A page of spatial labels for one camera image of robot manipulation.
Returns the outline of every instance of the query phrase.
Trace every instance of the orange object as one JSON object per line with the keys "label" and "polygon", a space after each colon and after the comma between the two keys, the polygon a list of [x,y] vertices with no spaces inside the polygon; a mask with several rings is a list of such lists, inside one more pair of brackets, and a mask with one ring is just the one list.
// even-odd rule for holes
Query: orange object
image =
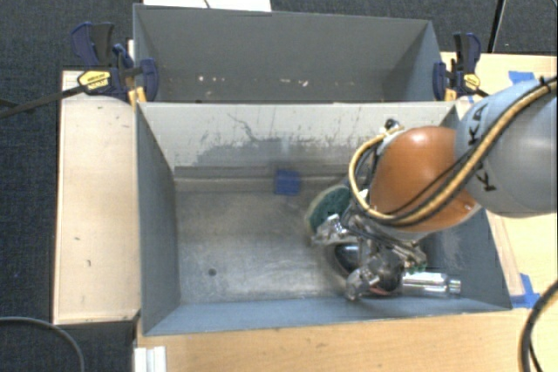
{"label": "orange object", "polygon": [[[370,188],[371,207],[398,215],[428,198],[448,174],[432,182],[455,162],[454,141],[455,131],[445,127],[418,127],[398,135],[378,160]],[[439,231],[457,225],[477,209],[476,201],[463,190],[432,217],[399,229],[412,233]]]}

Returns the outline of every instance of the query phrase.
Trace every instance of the gray bin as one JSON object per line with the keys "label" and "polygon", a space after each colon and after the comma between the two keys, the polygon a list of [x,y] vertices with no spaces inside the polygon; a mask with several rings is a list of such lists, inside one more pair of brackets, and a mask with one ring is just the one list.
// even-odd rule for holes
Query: gray bin
{"label": "gray bin", "polygon": [[[430,23],[135,5],[134,43],[161,75],[137,114],[146,335],[511,308],[484,213],[425,240],[431,268],[462,280],[448,300],[346,301],[303,225],[386,119],[452,121],[429,101]],[[276,193],[281,170],[299,193]]]}

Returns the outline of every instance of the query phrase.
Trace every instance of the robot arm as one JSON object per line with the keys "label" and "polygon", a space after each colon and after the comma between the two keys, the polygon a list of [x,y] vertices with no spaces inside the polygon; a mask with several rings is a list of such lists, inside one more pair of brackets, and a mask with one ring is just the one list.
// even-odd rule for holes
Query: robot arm
{"label": "robot arm", "polygon": [[[522,83],[484,98],[455,130],[387,125],[362,145],[348,185],[307,214],[313,241],[332,247],[347,275],[347,298],[396,293],[406,273],[426,265],[419,241],[482,207],[514,217],[555,212],[555,90],[555,79]],[[343,211],[324,216],[331,204]]]}

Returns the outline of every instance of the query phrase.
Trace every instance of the gray carpet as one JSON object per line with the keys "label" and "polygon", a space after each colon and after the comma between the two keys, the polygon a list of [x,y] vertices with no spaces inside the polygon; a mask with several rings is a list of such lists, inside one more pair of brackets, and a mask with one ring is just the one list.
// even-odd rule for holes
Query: gray carpet
{"label": "gray carpet", "polygon": [[[84,21],[115,23],[115,41],[132,35],[140,0],[0,0],[0,97],[17,102],[51,93],[60,72],[80,64],[68,35]],[[496,0],[272,0],[274,10],[431,19],[442,50],[455,31],[472,31],[486,48]],[[508,0],[496,50],[556,54],[556,9],[549,0]],[[56,214],[58,108],[0,122],[0,316],[48,320]],[[131,325],[76,329],[88,370],[131,367]],[[17,349],[14,340],[19,340]],[[0,370],[75,370],[71,351],[57,363],[46,336],[0,328]]]}

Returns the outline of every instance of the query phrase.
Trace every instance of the blue block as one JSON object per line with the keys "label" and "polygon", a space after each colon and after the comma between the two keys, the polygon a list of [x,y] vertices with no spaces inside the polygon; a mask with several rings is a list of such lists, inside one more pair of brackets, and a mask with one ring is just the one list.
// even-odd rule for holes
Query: blue block
{"label": "blue block", "polygon": [[300,193],[300,173],[278,169],[275,177],[275,193],[278,195],[298,195]]}

